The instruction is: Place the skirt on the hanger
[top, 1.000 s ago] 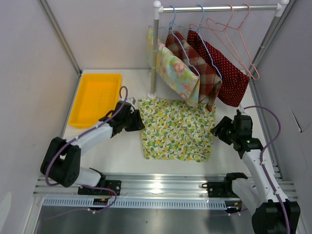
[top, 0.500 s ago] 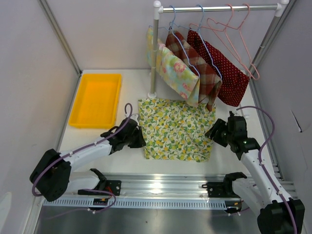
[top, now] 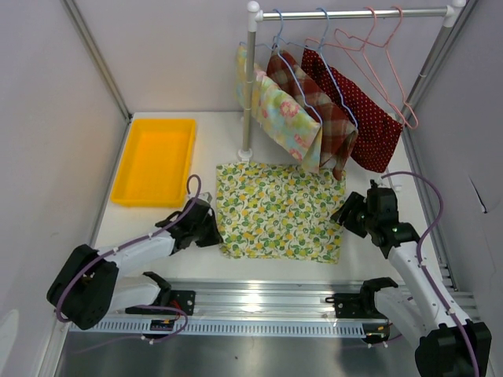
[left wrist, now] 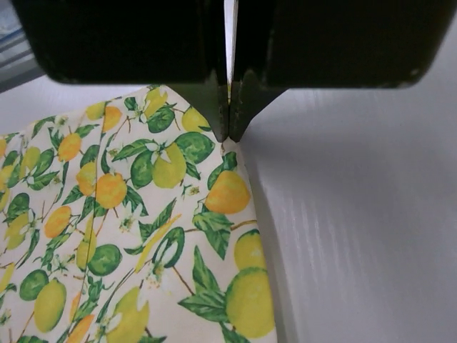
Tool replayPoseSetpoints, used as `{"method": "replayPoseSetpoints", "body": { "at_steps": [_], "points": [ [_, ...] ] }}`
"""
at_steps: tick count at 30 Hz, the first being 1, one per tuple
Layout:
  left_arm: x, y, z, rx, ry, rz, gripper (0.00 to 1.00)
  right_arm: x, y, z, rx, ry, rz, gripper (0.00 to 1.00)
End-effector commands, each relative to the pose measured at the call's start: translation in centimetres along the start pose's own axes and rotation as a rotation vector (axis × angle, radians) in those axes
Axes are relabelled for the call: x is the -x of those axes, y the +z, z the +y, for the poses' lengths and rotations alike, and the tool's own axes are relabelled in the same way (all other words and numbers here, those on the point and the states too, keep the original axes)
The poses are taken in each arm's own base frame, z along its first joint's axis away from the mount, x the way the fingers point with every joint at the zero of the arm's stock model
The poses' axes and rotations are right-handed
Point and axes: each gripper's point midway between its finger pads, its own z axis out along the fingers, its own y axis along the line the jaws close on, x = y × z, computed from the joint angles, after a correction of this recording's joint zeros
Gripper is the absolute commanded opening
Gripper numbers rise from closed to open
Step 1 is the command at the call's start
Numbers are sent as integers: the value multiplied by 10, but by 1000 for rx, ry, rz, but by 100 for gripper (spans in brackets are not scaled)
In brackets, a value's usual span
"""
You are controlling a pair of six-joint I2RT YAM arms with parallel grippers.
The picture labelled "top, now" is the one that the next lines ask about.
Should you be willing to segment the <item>lemon print cloth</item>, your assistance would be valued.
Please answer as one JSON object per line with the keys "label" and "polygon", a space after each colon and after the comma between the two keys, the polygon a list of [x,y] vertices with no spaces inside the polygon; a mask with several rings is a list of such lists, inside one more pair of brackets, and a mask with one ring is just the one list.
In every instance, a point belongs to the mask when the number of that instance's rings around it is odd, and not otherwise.
{"label": "lemon print cloth", "polygon": [[229,163],[216,168],[216,220],[228,258],[291,259],[336,264],[343,230],[331,215],[346,181],[330,169]]}

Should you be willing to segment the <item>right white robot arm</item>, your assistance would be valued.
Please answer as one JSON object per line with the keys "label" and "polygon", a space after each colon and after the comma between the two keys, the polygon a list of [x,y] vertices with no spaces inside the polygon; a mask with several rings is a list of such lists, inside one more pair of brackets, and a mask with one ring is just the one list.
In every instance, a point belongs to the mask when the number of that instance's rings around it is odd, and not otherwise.
{"label": "right white robot arm", "polygon": [[361,238],[370,236],[409,291],[404,295],[390,277],[366,280],[356,294],[326,299],[336,318],[388,319],[415,349],[422,376],[485,376],[490,330],[473,321],[431,274],[420,236],[399,220],[394,190],[372,183],[365,196],[352,192],[331,219]]}

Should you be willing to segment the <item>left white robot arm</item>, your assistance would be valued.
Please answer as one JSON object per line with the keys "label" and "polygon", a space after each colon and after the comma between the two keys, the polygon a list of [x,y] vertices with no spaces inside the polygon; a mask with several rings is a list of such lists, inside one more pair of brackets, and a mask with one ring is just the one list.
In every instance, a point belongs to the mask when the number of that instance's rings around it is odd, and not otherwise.
{"label": "left white robot arm", "polygon": [[97,325],[107,314],[167,314],[182,300],[171,284],[152,271],[131,274],[152,262],[169,258],[191,245],[210,247],[222,242],[211,195],[193,197],[182,211],[156,223],[156,231],[130,240],[125,247],[76,247],[52,282],[47,301],[65,321],[81,330]]}

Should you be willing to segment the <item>red polka dot skirt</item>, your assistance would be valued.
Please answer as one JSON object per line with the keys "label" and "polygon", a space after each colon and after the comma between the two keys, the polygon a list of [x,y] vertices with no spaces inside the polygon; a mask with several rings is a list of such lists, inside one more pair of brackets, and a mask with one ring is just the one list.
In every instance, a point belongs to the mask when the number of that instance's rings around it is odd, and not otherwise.
{"label": "red polka dot skirt", "polygon": [[[349,118],[349,113],[342,108],[339,94],[318,54],[311,49],[305,49],[301,68]],[[353,81],[334,67],[331,67],[331,70],[339,83],[345,104],[354,113],[359,124],[358,138],[351,157],[367,170],[376,173],[385,172],[401,137],[402,125],[370,99]]]}

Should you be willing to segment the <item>pink wire hanger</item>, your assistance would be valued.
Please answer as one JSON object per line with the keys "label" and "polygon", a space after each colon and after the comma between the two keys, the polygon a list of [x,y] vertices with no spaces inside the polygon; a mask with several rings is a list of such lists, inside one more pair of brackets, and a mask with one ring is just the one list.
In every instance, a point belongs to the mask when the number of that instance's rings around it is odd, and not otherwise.
{"label": "pink wire hanger", "polygon": [[[394,27],[394,29],[392,30],[392,32],[389,34],[389,36],[387,36],[387,39],[385,40],[384,43],[382,44],[377,44],[377,43],[374,43],[374,42],[371,42],[370,41],[370,37],[372,36],[373,34],[373,31],[375,29],[375,27],[377,26],[377,14],[376,14],[376,10],[370,6],[366,6],[365,7],[365,10],[368,10],[371,12],[371,15],[372,15],[372,19],[373,19],[373,25],[372,27],[370,28],[369,30],[369,33],[367,34],[367,36],[365,37],[363,43],[362,43],[362,55],[364,57],[364,60],[367,64],[367,66],[369,67],[374,79],[377,81],[377,84],[378,86],[375,86],[375,89],[377,90],[377,92],[380,94],[380,96],[387,102],[387,104],[395,111],[395,114],[398,115],[398,117],[402,120],[402,124],[409,128],[410,130],[415,130],[418,128],[418,126],[420,125],[420,122],[419,122],[419,119],[417,118],[413,108],[412,108],[412,105],[408,102],[408,100],[406,99],[406,94],[405,94],[405,90],[403,88],[403,85],[402,85],[402,81],[398,75],[398,72],[395,68],[395,64],[394,64],[394,61],[391,57],[391,52],[390,52],[390,44],[391,42],[393,41],[396,33],[398,32],[398,30],[400,29],[400,27],[402,26],[402,22],[403,22],[403,18],[404,18],[404,12],[403,12],[403,9],[400,7],[400,6],[397,6],[397,5],[393,5],[392,6],[393,9],[397,10],[398,11],[398,23],[396,24],[396,26]],[[391,69],[391,72],[395,78],[395,81],[398,85],[398,88],[399,88],[399,91],[400,91],[400,94],[402,95],[402,106],[409,111],[410,115],[412,116],[412,119],[413,119],[413,123],[411,123],[405,116],[405,112],[403,110],[399,110],[398,109],[398,106],[393,103],[391,100],[390,100],[390,97],[388,95],[388,92],[387,92],[387,89],[385,87],[385,85],[380,81],[380,78],[378,76],[378,74],[374,71],[374,68],[373,66],[371,65],[371,63],[369,62],[368,60],[368,57],[366,55],[366,51],[365,51],[365,48],[367,46],[372,46],[372,47],[376,47],[378,49],[382,49],[386,55],[386,58],[387,58],[387,62],[388,62],[388,65]]]}
{"label": "pink wire hanger", "polygon": [[[355,40],[355,41],[358,41],[361,43],[361,45],[359,47],[353,47],[353,46],[349,46],[349,45],[345,45],[341,42],[341,38],[342,36],[344,36],[347,40]],[[333,32],[333,38],[334,40],[336,41],[336,44],[338,45],[338,47],[340,47],[348,56],[349,58],[352,59],[353,63],[357,66],[357,68],[360,70],[360,72],[365,76],[365,78],[367,79],[367,81],[371,84],[371,86],[375,89],[375,86],[378,86],[377,84],[377,81],[374,79],[369,67],[367,66],[365,60],[364,60],[364,57],[362,55],[362,43],[365,39],[365,37],[360,37],[359,35],[354,35],[354,34],[351,34],[351,33],[348,33],[346,32],[344,29],[342,28],[336,28]],[[364,62],[365,62],[365,65],[367,67],[367,70],[365,71],[363,68],[360,67],[359,63],[353,59],[353,55],[352,53],[360,53]]]}

